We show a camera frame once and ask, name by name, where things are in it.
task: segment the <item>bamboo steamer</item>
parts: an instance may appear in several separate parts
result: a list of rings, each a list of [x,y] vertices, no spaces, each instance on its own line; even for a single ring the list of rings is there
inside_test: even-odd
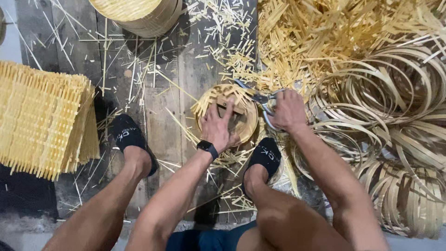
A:
[[[166,33],[181,14],[180,0],[89,0],[105,17],[144,38]]]
[[[209,89],[200,100],[191,107],[195,116],[198,128],[202,130],[200,119],[205,115],[209,106],[216,102],[217,98],[228,99],[235,96],[235,105],[243,111],[242,115],[234,114],[229,122],[229,129],[235,131],[240,136],[240,143],[246,143],[254,134],[257,127],[258,111],[257,105],[246,94],[246,90],[235,84],[220,84]],[[219,115],[222,117],[225,109],[219,108]]]

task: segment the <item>scissors handle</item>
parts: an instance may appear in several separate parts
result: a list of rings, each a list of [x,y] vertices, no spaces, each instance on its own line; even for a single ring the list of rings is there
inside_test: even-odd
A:
[[[278,94],[279,92],[283,92],[284,90],[285,90],[285,89],[280,89],[280,90],[277,90],[277,91],[273,92],[271,95],[268,96],[268,99],[277,99],[277,94]],[[270,108],[268,108],[267,104],[261,104],[261,105],[262,105],[262,109],[263,109],[264,111],[266,111],[266,113],[267,113],[269,116],[274,116],[274,112],[273,112]]]
[[[277,91],[271,93],[271,95],[269,95],[268,98],[269,98],[269,99],[277,99],[277,94],[278,94],[279,92],[283,92],[284,90],[285,90],[285,89],[277,90]]]
[[[277,132],[281,132],[281,133],[285,132],[284,130],[282,130],[280,128],[276,128],[275,126],[273,126],[271,124],[271,122],[269,121],[269,118],[268,118],[268,113],[266,111],[263,111],[263,117],[265,118],[265,122],[268,124],[268,126],[271,127],[273,130],[275,130]]]

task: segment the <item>navy shorts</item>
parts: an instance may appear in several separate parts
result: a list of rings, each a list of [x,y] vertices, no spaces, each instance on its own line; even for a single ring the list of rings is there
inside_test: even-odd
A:
[[[166,251],[235,251],[242,234],[257,226],[256,221],[225,230],[186,230],[173,233],[167,241]]]

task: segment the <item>wrist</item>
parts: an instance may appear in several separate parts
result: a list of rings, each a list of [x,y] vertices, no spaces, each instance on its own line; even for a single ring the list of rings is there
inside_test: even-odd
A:
[[[202,157],[203,159],[205,159],[206,161],[208,161],[209,164],[214,160],[214,158],[212,157],[212,154],[208,151],[198,148],[196,154],[199,155],[200,157]]]
[[[305,123],[301,123],[301,124],[294,124],[291,128],[289,128],[286,131],[290,135],[298,136],[302,132],[303,133],[308,132],[308,130],[311,131],[310,127],[307,124],[305,124]]]
[[[223,146],[219,146],[219,145],[214,145],[214,148],[217,150],[217,152],[220,154],[222,154],[222,152],[224,152],[224,147]]]

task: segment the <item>foot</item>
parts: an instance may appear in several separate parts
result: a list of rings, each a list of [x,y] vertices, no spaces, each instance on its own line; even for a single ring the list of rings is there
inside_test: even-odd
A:
[[[113,137],[116,145],[124,153],[125,161],[142,163],[148,169],[148,176],[157,170],[155,156],[142,135],[141,129],[127,114],[117,116],[112,122]]]
[[[254,194],[254,188],[257,185],[265,185],[268,181],[268,171],[260,164],[254,164],[248,170],[246,170],[243,176],[243,184],[245,193],[252,198]]]
[[[282,155],[274,139],[262,139],[254,149],[243,176],[243,192],[247,192],[247,195],[251,196],[254,185],[266,184],[279,169],[281,158]]]
[[[152,158],[146,150],[138,146],[127,146],[124,149],[124,159],[126,163],[131,163],[131,167],[136,167],[141,178],[148,176],[152,170]]]

